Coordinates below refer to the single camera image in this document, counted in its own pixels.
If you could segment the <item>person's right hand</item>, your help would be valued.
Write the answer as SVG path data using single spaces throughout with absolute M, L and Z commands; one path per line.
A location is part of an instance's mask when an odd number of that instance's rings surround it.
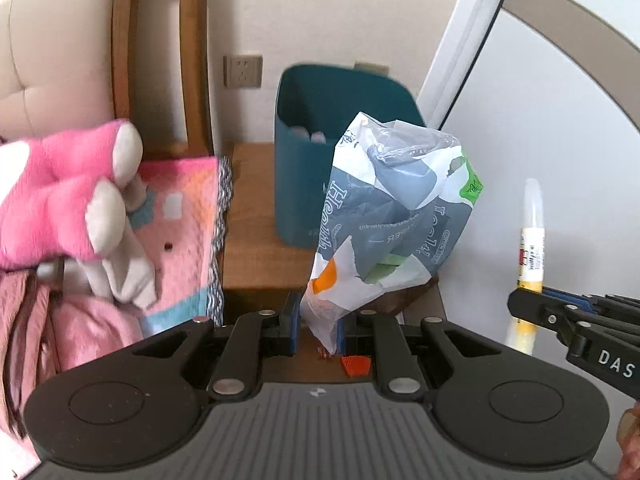
M 640 479 L 640 403 L 624 411 L 616 430 L 616 441 L 622 451 L 617 480 Z

